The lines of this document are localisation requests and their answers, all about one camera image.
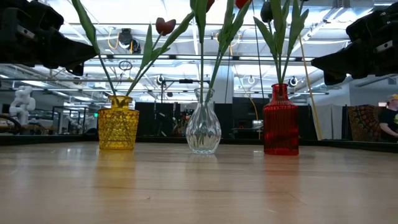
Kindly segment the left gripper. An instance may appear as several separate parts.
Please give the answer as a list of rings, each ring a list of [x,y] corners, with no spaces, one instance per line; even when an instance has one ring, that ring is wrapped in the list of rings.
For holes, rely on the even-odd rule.
[[[83,62],[97,55],[94,47],[59,32],[63,17],[39,1],[1,0],[1,63],[64,67],[83,76]]]

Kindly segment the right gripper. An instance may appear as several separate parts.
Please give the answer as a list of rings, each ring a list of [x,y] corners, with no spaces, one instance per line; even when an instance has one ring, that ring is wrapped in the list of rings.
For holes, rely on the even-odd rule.
[[[323,72],[325,85],[352,78],[397,73],[397,3],[363,16],[346,28],[351,44],[317,57],[311,65]]]

